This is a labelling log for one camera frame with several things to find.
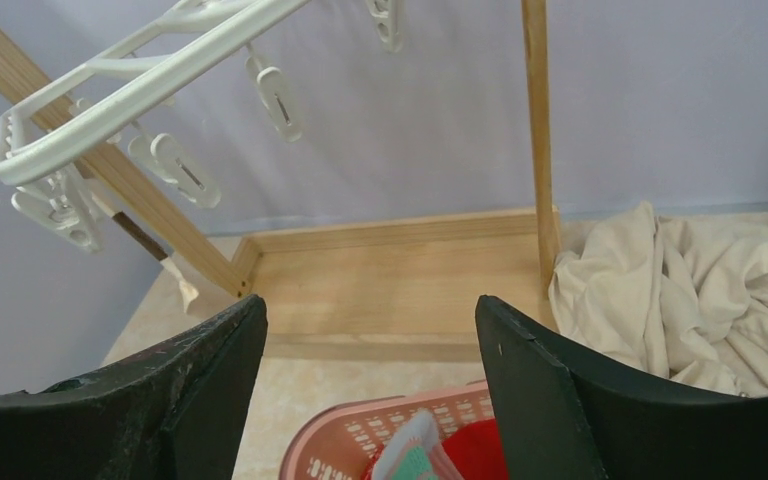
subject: wooden drying rack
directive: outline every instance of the wooden drying rack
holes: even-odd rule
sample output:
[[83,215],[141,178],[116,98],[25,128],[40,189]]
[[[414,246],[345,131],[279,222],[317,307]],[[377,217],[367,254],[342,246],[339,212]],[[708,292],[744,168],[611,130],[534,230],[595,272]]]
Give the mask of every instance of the wooden drying rack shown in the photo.
[[[546,296],[560,236],[546,0],[521,2],[534,209],[262,232],[243,238],[228,260],[117,147],[102,143],[76,165],[205,278],[235,297],[262,295],[272,355],[473,359],[472,310],[480,294],[499,295],[554,326]],[[0,29],[0,93],[15,104],[50,81]],[[60,98],[33,121],[57,128],[72,118],[69,105]]]

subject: wooden base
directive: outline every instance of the wooden base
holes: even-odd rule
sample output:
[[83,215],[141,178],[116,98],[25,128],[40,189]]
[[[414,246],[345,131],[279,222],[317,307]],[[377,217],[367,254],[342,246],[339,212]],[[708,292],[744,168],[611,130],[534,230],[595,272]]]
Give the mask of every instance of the wooden base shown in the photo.
[[232,263],[266,299],[267,355],[474,361],[482,294],[554,328],[532,209],[264,232]]

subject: red cloth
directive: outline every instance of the red cloth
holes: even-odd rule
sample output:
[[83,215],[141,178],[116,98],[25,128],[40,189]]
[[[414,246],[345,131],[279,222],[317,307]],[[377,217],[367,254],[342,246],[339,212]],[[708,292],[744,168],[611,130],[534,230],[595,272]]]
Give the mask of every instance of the red cloth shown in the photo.
[[363,471],[363,474],[361,474],[360,480],[372,480],[372,467],[374,467],[376,462],[378,462],[378,459],[381,458],[381,452],[383,451],[384,447],[375,451],[375,454],[372,455],[372,459],[366,464],[366,469]]
[[508,467],[495,418],[462,427],[443,441],[443,449],[464,480],[508,479]]

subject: white wall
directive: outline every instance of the white wall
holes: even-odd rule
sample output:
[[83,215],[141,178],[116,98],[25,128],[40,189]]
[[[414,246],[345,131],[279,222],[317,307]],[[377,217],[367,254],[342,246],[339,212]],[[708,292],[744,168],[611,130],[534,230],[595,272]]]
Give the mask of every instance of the white wall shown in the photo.
[[[0,24],[14,37],[22,19],[39,13],[19,5],[11,13],[0,2]],[[32,52],[40,63],[74,62],[94,50],[64,24],[46,27],[40,37],[61,42]],[[0,114],[7,108],[0,96]],[[102,227],[105,251],[81,253],[13,210],[11,194],[0,183],[0,393],[97,368],[159,270],[110,222]]]
[[[99,43],[172,3],[44,1]],[[295,86],[298,143],[268,124],[242,55],[151,117],[225,187],[217,210],[187,207],[202,228],[532,203],[519,2],[406,4],[396,55],[382,52],[362,0],[312,0],[255,42]],[[562,211],[768,202],[768,2],[549,4]]]

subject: wooden beam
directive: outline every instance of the wooden beam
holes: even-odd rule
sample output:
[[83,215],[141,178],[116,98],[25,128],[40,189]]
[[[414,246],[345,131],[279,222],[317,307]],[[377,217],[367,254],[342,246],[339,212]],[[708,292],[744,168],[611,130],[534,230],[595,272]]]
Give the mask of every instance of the wooden beam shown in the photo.
[[535,210],[518,208],[261,232],[250,238],[257,241],[261,253],[276,253],[528,235],[536,232]]
[[546,0],[522,0],[525,64],[528,73],[528,111],[537,201],[537,248],[544,295],[555,271],[560,235],[552,203],[552,146],[549,134],[549,50]]
[[[51,80],[0,29],[0,93],[18,103]],[[69,99],[61,97],[33,121],[44,131],[68,122]],[[84,170],[101,180],[158,235],[207,279],[242,296],[243,279],[216,247],[117,147],[106,143],[84,154]]]

